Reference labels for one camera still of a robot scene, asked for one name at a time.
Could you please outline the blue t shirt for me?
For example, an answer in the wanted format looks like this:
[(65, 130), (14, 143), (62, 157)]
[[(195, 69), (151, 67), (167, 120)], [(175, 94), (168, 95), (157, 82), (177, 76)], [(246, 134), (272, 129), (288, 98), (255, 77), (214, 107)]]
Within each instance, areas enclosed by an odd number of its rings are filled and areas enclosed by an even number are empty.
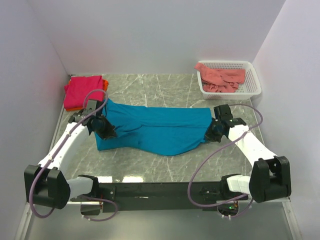
[(208, 107), (147, 107), (111, 99), (103, 115), (115, 127), (117, 136), (96, 136), (98, 151), (134, 148), (162, 156), (176, 156), (197, 148), (206, 141), (205, 133), (212, 122)]

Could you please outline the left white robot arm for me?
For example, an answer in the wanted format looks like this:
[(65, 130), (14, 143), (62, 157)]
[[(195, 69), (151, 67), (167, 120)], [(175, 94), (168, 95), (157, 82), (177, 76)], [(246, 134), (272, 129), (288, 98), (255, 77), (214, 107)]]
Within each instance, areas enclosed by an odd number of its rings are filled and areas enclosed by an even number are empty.
[(30, 205), (62, 209), (70, 199), (100, 197), (97, 177), (81, 175), (67, 180), (64, 172), (82, 143), (95, 133), (100, 139), (116, 137), (115, 126), (106, 118), (106, 102), (90, 99), (85, 109), (74, 113), (56, 145), (37, 165), (24, 171), (26, 200)]

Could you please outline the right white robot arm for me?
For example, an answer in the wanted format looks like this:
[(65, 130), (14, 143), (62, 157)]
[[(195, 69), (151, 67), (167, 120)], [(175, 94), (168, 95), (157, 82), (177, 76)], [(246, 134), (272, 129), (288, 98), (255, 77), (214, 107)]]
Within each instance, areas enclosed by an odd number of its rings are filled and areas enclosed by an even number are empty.
[(230, 200), (237, 193), (250, 195), (257, 203), (289, 197), (292, 193), (290, 162), (266, 148), (251, 132), (252, 127), (235, 118), (228, 104), (214, 107), (212, 121), (205, 133), (210, 142), (225, 136), (233, 142), (252, 166), (250, 176), (226, 175), (221, 178), (219, 193)]

